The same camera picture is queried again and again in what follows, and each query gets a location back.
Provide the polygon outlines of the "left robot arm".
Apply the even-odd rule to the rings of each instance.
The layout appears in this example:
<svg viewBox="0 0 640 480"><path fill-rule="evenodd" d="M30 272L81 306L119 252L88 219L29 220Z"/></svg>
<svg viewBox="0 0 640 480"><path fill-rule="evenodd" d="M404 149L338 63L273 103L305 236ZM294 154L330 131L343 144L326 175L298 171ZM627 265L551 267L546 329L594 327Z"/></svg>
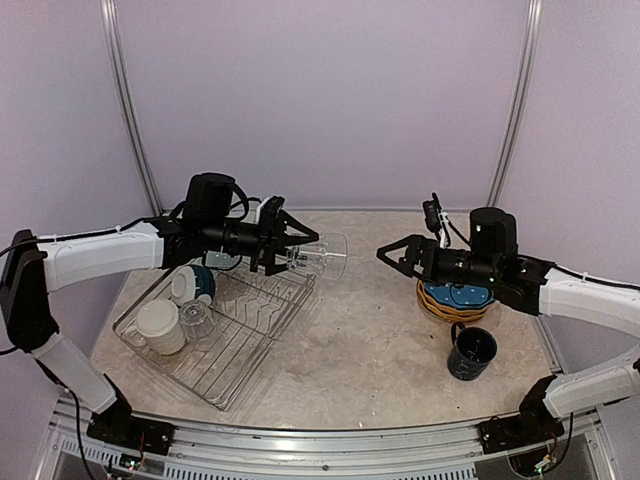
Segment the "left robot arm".
<svg viewBox="0 0 640 480"><path fill-rule="evenodd" d="M319 238L284 210L281 196L268 198L255 210L253 221L231 216L234 198L249 204L233 177L200 173L191 178L185 200L169 215L64 236L36 236L25 229L1 252L6 259L1 313L10 342L83 402L94 427L118 444L133 443L140 434L139 421L118 387L61 334L49 295L114 274L179 267L208 252L246 257L251 271L271 276L286 268L277 257Z"/></svg>

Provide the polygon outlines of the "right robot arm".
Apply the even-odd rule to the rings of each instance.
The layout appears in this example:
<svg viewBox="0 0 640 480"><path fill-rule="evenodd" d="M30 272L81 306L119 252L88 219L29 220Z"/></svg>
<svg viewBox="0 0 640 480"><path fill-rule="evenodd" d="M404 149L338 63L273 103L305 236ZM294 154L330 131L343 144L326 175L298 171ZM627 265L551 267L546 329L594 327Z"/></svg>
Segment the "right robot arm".
<svg viewBox="0 0 640 480"><path fill-rule="evenodd" d="M469 222L468 249L445 248L438 240L413 234L379 248L376 256L427 283L485 287L520 313L573 318L639 335L638 286L592 278L520 254L516 219L499 208L476 208ZM638 393L637 348L573 374L544 377L525 395L517 414L478 424L482 448L495 453L560 437L567 415Z"/></svg>

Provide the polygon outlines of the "light striped bowl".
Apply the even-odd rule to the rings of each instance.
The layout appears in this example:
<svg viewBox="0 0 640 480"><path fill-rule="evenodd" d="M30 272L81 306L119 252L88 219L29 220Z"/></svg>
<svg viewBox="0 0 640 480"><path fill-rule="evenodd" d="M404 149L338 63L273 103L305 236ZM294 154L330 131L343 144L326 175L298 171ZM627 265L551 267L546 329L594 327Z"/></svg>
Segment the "light striped bowl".
<svg viewBox="0 0 640 480"><path fill-rule="evenodd" d="M242 261L240 255L230 255L224 252L208 251L202 257L202 265L216 270L231 269Z"/></svg>

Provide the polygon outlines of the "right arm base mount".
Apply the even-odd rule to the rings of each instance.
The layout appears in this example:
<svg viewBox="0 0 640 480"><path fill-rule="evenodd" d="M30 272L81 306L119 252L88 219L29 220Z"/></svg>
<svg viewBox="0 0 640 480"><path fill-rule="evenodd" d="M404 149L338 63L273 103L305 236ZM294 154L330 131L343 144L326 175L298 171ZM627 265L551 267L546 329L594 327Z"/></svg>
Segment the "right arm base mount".
<svg viewBox="0 0 640 480"><path fill-rule="evenodd" d="M484 454L514 450L553 440L565 433L561 421L538 420L534 415L517 414L507 417L491 417L477 425L477 432Z"/></svg>

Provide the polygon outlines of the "blue dotted plate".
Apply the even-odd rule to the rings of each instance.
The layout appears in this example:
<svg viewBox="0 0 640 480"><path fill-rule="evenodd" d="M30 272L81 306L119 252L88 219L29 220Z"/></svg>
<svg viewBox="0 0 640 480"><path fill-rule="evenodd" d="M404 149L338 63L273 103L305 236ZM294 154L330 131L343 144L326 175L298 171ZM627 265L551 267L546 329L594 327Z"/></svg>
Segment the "blue dotted plate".
<svg viewBox="0 0 640 480"><path fill-rule="evenodd" d="M418 287L435 305L457 310L480 310L495 302L493 293L480 286L455 286L452 283L433 284L419 281Z"/></svg>

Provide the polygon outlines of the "dark teal striped bowl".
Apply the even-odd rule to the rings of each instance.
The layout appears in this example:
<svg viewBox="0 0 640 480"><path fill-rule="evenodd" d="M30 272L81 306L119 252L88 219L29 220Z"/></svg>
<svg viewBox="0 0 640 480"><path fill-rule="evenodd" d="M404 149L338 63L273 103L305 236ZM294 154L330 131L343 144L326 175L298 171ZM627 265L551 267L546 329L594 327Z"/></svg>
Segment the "dark teal striped bowl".
<svg viewBox="0 0 640 480"><path fill-rule="evenodd" d="M212 300L216 294L216 279L205 266L190 264L178 268L172 277L171 299L177 306L208 296Z"/></svg>

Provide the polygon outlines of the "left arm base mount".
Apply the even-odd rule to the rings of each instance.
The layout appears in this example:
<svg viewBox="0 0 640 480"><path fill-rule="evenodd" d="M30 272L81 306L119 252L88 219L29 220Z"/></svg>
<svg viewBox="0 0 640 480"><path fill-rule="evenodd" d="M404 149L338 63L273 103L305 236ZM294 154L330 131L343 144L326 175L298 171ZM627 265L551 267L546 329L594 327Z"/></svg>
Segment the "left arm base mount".
<svg viewBox="0 0 640 480"><path fill-rule="evenodd" d="M167 422L130 417L122 424L108 426L105 422L92 419L87 428L89 438L107 444L167 456L172 445L175 427Z"/></svg>

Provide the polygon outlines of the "dark blue mug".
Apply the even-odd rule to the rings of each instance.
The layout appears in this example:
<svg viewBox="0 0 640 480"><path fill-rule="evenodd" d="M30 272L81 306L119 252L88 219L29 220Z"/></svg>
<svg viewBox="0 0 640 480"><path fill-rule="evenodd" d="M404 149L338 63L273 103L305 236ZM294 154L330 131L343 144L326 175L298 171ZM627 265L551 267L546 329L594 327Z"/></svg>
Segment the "dark blue mug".
<svg viewBox="0 0 640 480"><path fill-rule="evenodd" d="M490 332L456 322L450 330L452 347L447 358L449 373L461 381L478 379L494 360L498 345Z"/></svg>

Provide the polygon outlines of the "yellow dotted plate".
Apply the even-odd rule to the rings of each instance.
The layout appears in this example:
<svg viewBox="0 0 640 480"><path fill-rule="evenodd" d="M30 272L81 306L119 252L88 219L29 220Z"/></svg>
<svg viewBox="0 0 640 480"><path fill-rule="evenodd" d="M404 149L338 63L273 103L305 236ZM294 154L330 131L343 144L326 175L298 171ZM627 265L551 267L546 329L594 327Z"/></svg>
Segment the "yellow dotted plate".
<svg viewBox="0 0 640 480"><path fill-rule="evenodd" d="M491 308L491 306L486 306L480 309L458 309L437 303L432 296L426 294L423 284L420 281L416 283L416 297L418 303L425 311L448 322L477 321L482 318Z"/></svg>
<svg viewBox="0 0 640 480"><path fill-rule="evenodd" d="M490 306L483 309L456 309L441 304L434 304L423 298L418 299L421 308L435 317L450 323L471 323L481 320L491 309Z"/></svg>

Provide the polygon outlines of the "clear glass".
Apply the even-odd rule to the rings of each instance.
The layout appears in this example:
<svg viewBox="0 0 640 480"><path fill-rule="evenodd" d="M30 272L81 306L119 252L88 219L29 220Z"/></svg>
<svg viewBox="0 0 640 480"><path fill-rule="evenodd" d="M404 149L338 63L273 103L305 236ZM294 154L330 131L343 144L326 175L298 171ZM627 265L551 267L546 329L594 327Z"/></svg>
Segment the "clear glass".
<svg viewBox="0 0 640 480"><path fill-rule="evenodd" d="M179 308L179 322L190 340L202 340L215 330L213 311L200 299L186 302Z"/></svg>
<svg viewBox="0 0 640 480"><path fill-rule="evenodd" d="M348 242L342 233L323 233L315 242L291 247L287 268L301 275L337 281L346 269Z"/></svg>

